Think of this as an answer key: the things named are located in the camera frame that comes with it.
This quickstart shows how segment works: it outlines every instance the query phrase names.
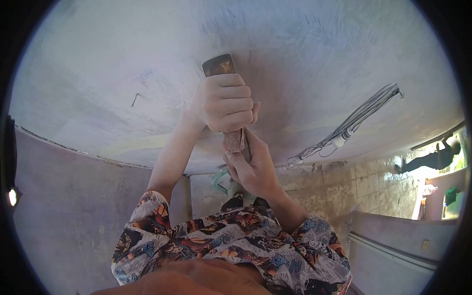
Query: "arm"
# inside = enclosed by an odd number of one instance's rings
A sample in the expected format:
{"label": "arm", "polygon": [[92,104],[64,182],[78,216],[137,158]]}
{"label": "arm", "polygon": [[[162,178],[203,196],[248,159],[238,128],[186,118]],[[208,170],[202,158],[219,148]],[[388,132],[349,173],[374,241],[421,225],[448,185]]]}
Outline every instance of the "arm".
{"label": "arm", "polygon": [[248,129],[244,130],[244,134],[249,143],[252,160],[247,163],[240,152],[226,152],[225,162],[231,177],[248,192],[265,199],[282,229],[291,233],[307,219],[308,212],[282,189],[267,145]]}
{"label": "arm", "polygon": [[203,128],[235,131],[255,122],[259,104],[238,74],[204,78],[180,115],[174,132],[158,157],[147,191],[157,191],[170,203],[172,190],[187,166]]}
{"label": "arm", "polygon": [[147,188],[148,191],[161,193],[169,203],[172,190],[184,173],[190,154],[204,128],[201,123],[192,120],[189,113],[186,108],[182,111],[177,127],[154,165]]}

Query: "cable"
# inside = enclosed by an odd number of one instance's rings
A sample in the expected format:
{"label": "cable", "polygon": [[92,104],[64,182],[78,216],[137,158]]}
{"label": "cable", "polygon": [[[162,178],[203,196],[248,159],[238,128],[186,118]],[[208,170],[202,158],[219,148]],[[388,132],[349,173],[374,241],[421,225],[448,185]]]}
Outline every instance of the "cable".
{"label": "cable", "polygon": [[404,97],[404,94],[400,92],[400,88],[396,83],[388,84],[387,86],[380,89],[366,102],[364,102],[360,107],[358,107],[354,112],[352,112],[352,114],[350,114],[346,118],[346,120],[344,120],[344,122],[342,122],[341,125],[339,125],[330,135],[326,136],[319,143],[307,147],[298,155],[288,158],[288,164],[286,168],[291,169],[296,164],[303,164],[304,159],[311,157],[317,152],[319,153],[325,145],[327,145],[329,142],[331,142],[331,140],[340,135],[342,135],[345,140],[349,139],[351,134],[354,133],[357,129],[359,129],[359,126],[365,119],[367,119],[370,115],[378,111],[387,102],[389,102],[392,97],[394,97],[398,93],[400,93],[401,98]]}
{"label": "cable", "polygon": [[318,154],[320,155],[320,157],[326,158],[326,157],[331,156],[335,151],[337,151],[337,149],[334,149],[334,151],[332,151],[331,154],[329,154],[329,155],[327,155],[327,156],[322,156],[321,153],[318,153]]}

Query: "hand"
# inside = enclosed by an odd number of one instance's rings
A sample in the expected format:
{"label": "hand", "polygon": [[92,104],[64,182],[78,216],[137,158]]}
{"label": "hand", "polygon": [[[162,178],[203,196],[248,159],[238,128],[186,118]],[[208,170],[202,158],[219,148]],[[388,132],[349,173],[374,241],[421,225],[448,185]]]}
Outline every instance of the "hand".
{"label": "hand", "polygon": [[244,128],[244,134],[249,143],[252,160],[247,163],[241,152],[231,153],[225,150],[224,160],[228,164],[231,177],[241,184],[244,189],[255,196],[270,201],[271,197],[283,192],[277,176],[274,163],[270,157],[269,148],[254,133]]}
{"label": "hand", "polygon": [[202,128],[230,132],[255,123],[259,107],[240,75],[223,74],[204,78],[185,111]]}

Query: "wall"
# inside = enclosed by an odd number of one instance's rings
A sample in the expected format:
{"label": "wall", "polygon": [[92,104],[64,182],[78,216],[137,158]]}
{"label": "wall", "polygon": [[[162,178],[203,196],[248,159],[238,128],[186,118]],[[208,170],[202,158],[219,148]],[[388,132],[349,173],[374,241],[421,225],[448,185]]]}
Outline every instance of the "wall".
{"label": "wall", "polygon": [[[353,212],[352,231],[409,256],[437,263],[455,231],[455,221],[422,221]],[[423,241],[430,241],[427,250]],[[355,242],[349,245],[353,283],[365,295],[419,294],[431,275],[406,267]]]}
{"label": "wall", "polygon": [[467,168],[463,168],[443,176],[426,179],[427,185],[437,186],[438,189],[426,198],[425,220],[441,220],[446,191],[455,186],[459,191],[465,192],[467,190],[465,183],[468,178]]}
{"label": "wall", "polygon": [[[28,260],[51,294],[90,294],[118,286],[110,262],[115,243],[146,190],[151,170],[122,167],[17,131],[17,177],[23,196],[14,213]],[[175,192],[184,192],[180,181]],[[189,219],[185,196],[170,214]],[[181,220],[173,219],[175,224]]]}
{"label": "wall", "polygon": [[[11,114],[64,146],[152,167],[201,64],[228,52],[262,103],[252,129],[276,165],[389,83],[405,98],[368,118],[344,148],[307,161],[387,155],[464,119],[442,47],[406,0],[64,0],[25,52]],[[187,173],[224,164],[221,141],[203,133]]]}

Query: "shoe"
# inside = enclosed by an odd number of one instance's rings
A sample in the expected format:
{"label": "shoe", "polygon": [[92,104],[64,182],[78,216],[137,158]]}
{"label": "shoe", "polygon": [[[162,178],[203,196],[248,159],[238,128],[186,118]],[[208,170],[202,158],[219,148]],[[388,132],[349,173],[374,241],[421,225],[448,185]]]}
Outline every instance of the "shoe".
{"label": "shoe", "polygon": [[400,166],[398,166],[397,164],[395,164],[395,171],[398,173],[398,174],[402,174],[402,168]]}

